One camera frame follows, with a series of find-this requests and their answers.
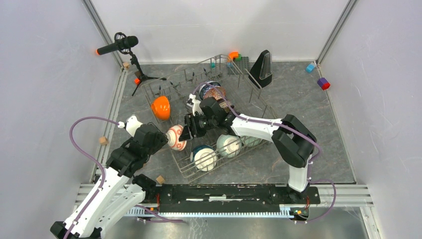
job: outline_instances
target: black stand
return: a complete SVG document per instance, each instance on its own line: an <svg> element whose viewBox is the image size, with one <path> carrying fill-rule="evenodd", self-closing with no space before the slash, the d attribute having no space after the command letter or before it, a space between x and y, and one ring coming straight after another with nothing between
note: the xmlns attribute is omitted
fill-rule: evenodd
<svg viewBox="0 0 422 239"><path fill-rule="evenodd" d="M135 72L135 76L140 80L139 84L136 85L136 88L133 91L132 96L135 95L135 92L138 90L138 87L141 85L141 83L144 82L144 81L146 81L146 80L152 80L152 79L161 79L163 81L166 81L167 80L167 78L164 78L164 77L163 78L159 78L159 77L150 77L150 76L145 75L142 72L141 66L139 65L138 58L135 56L135 54L132 51L129 51L129 55L132 57L130 59L130 63L132 65L135 65L136 68L138 69L138 71Z"/></svg>

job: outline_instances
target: microphone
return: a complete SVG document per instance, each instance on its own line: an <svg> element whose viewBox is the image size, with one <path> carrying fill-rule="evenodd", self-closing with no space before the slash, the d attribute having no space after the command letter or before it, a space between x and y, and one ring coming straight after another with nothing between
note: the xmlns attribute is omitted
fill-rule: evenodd
<svg viewBox="0 0 422 239"><path fill-rule="evenodd" d="M121 39L116 39L115 37L114 43L98 48L97 54L104 55L114 51L119 51L120 53L125 54L125 50L130 50L130 48L136 46L138 42L139 41L136 36L124 35L124 37L122 37Z"/></svg>

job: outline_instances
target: orange bowl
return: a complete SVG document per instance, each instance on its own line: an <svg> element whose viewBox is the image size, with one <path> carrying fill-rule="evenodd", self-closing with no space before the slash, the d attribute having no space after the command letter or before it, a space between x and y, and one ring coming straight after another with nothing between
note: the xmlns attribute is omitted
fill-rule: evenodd
<svg viewBox="0 0 422 239"><path fill-rule="evenodd" d="M151 105L151 109L160 120L168 120L170 118L170 102L165 96L156 98Z"/></svg>

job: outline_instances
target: metal wire rack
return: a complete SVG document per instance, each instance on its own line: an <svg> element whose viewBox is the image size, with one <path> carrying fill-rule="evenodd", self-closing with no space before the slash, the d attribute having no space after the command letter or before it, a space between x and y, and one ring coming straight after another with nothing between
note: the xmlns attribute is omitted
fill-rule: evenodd
<svg viewBox="0 0 422 239"><path fill-rule="evenodd" d="M177 124L184 125L185 114L192 112L192 108L186 105L189 94L198 84L206 81L219 82L225 88L225 97L234 105L236 111L252 117L278 118L274 110L261 97L262 89L257 88L249 80L248 76L252 77L252 75L248 69L240 69L235 62L232 62L232 66L227 68L226 62L227 56L220 54L175 71L166 76L167 81L157 79L141 86L149 105L159 96L166 96L169 99L170 118L168 120L156 118L157 127L162 132L166 132L170 127ZM208 130L204 137L189 140L184 150L170 150L177 167L189 183L238 159L251 150L259 150L259 146L267 143L267 141L261 139L242 136L236 141L216 148L216 141L222 134L226 134L226 132L219 128ZM212 146L214 152L192 162L190 160L192 150L203 144ZM240 145L240 148L223 156L222 153L230 144Z"/></svg>

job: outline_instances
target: light blue block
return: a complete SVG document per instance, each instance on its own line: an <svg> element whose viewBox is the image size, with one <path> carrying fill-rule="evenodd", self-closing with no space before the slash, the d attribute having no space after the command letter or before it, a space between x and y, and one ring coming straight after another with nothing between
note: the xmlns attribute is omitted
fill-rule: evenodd
<svg viewBox="0 0 422 239"><path fill-rule="evenodd" d="M308 72L308 73L310 73L310 72L312 72L313 70L314 70L314 68L315 68L315 63L310 63L308 66L307 66L307 68L306 68L306 71Z"/></svg>

